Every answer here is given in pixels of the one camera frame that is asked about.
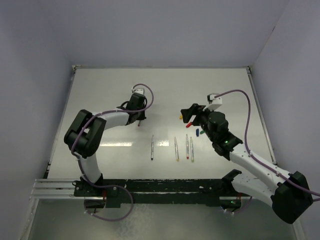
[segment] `silver pen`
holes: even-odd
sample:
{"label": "silver pen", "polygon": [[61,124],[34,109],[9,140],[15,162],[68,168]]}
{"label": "silver pen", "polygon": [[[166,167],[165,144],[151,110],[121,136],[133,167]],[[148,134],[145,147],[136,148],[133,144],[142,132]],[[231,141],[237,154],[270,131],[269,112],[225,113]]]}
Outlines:
{"label": "silver pen", "polygon": [[194,162],[195,154],[194,154],[194,142],[192,141],[192,137],[190,137],[190,148],[191,148],[191,162]]}
{"label": "silver pen", "polygon": [[179,162],[178,143],[177,143],[176,137],[174,137],[174,150],[175,150],[175,159],[177,162]]}
{"label": "silver pen", "polygon": [[154,141],[154,136],[152,135],[152,139],[151,139],[151,160],[154,159],[154,146],[155,146],[155,141]]}
{"label": "silver pen", "polygon": [[186,159],[189,159],[189,139],[188,139],[188,134],[185,135],[185,153],[186,153]]}

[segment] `gray wall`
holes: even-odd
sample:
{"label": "gray wall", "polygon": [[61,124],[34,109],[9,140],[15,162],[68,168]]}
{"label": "gray wall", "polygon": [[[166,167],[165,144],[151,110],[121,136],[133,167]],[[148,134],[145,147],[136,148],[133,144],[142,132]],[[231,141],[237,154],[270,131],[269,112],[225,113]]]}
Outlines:
{"label": "gray wall", "polygon": [[15,240],[50,157],[72,73],[35,0],[0,3],[0,233]]}
{"label": "gray wall", "polygon": [[39,0],[72,64],[253,64],[288,0]]}
{"label": "gray wall", "polygon": [[[320,1],[291,0],[252,69],[276,160],[319,193]],[[319,203],[302,219],[318,240]]]}

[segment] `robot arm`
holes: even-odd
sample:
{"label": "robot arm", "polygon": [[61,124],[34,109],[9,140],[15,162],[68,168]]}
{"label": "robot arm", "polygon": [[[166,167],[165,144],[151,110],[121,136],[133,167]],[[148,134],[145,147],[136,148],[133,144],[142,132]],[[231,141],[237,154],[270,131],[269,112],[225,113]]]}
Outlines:
{"label": "robot arm", "polygon": [[[191,117],[195,116],[192,125],[200,126],[204,130],[216,153],[256,176],[252,178],[234,170],[228,179],[231,181],[231,188],[263,201],[271,206],[282,220],[292,224],[313,203],[313,199],[311,194],[292,186],[279,174],[309,189],[305,176],[298,171],[292,174],[281,169],[252,151],[248,153],[243,141],[229,131],[225,114],[216,111],[222,105],[221,97],[215,98],[214,94],[210,94],[207,100],[207,106],[194,103],[189,109],[182,109],[183,122],[188,123]],[[276,173],[253,160],[252,155]]]}
{"label": "robot arm", "polygon": [[[79,154],[81,167],[90,182],[98,184],[98,180],[103,179],[96,157],[96,151],[99,147],[103,132],[117,126],[132,124],[136,120],[144,120],[146,118],[144,111],[133,113],[125,111],[141,110],[146,107],[146,104],[147,101],[144,88],[137,88],[133,91],[129,101],[124,102],[109,114],[101,114],[96,117],[85,129],[75,146],[75,152]],[[70,150],[82,128],[88,120],[95,115],[97,115],[97,113],[91,113],[87,110],[81,110],[77,114],[64,136],[64,142],[68,145]]]}

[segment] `white enclosure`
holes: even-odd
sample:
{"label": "white enclosure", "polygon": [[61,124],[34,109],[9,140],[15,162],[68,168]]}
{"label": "white enclosure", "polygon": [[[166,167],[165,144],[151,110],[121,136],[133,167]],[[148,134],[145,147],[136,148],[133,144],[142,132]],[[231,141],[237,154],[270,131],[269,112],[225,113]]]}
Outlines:
{"label": "white enclosure", "polygon": [[[2,1],[1,239],[16,240],[25,233],[33,182],[44,177],[49,161],[49,178],[79,177],[76,162],[62,143],[76,113],[113,109],[128,99],[130,88],[138,82],[155,91],[154,106],[140,128],[132,125],[104,133],[107,146],[99,149],[98,164],[105,176],[208,178],[213,168],[214,177],[219,178],[240,169],[217,156],[204,136],[194,137],[194,164],[177,163],[172,140],[177,137],[179,153],[184,156],[185,134],[193,137],[195,128],[185,128],[179,109],[205,104],[208,93],[241,88],[253,100],[245,69],[250,67],[277,163],[291,172],[302,172],[310,188],[319,192],[319,23],[318,0]],[[81,67],[71,88],[72,65]],[[115,69],[119,67],[136,68]],[[232,69],[214,69],[220,67]],[[121,85],[114,82],[115,77]],[[164,98],[167,87],[170,97]],[[271,161],[256,104],[249,145]],[[221,111],[231,131],[243,138],[245,98],[237,93],[224,96]],[[133,137],[129,139],[125,131]],[[109,137],[111,132],[117,139]],[[163,139],[168,146],[156,146],[155,160],[145,162],[152,135],[157,136],[158,145]],[[132,146],[109,144],[121,141]],[[135,146],[143,149],[141,158],[123,164],[130,161]],[[104,158],[107,153],[112,154],[111,159]],[[180,168],[185,171],[177,174]],[[64,204],[56,205],[57,211],[60,206]],[[258,205],[255,209],[264,208]],[[44,215],[50,212],[50,208],[44,210]],[[303,229],[295,225],[297,239],[319,238],[319,213],[319,204],[314,203],[302,215]],[[268,239],[266,225],[257,226]],[[285,231],[277,237],[285,239],[290,227],[282,229]],[[241,230],[251,231],[244,225]]]}
{"label": "white enclosure", "polygon": [[[129,100],[131,88],[144,83],[154,91],[147,119],[104,132],[96,152],[98,165],[107,179],[221,179],[233,169],[248,173],[215,153],[208,137],[196,137],[196,129],[179,119],[180,110],[193,103],[207,104],[207,95],[242,89],[252,101],[250,147],[271,162],[266,136],[245,68],[238,69],[78,69],[63,115],[48,178],[77,179],[79,166],[64,143],[64,136],[81,109],[102,112]],[[148,101],[151,95],[146,93]],[[244,95],[224,96],[219,108],[230,131],[243,139],[248,116]],[[195,160],[186,159],[186,134],[193,138]],[[154,160],[150,160],[154,135]],[[176,161],[174,138],[180,161]]]}

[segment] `black mounting bracket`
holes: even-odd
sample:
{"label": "black mounting bracket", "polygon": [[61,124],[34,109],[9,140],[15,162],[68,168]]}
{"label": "black mounting bracket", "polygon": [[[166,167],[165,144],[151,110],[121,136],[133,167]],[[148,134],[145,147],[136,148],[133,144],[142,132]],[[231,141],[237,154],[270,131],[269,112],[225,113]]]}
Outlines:
{"label": "black mounting bracket", "polygon": [[[220,197],[238,196],[231,181],[240,173],[233,170],[223,179],[100,179],[98,184],[126,188],[135,204],[202,204],[219,207],[222,205]],[[106,208],[120,208],[121,204],[131,203],[128,194],[117,187],[95,188],[82,178],[74,181],[73,185],[75,197],[102,197],[106,191]]]}

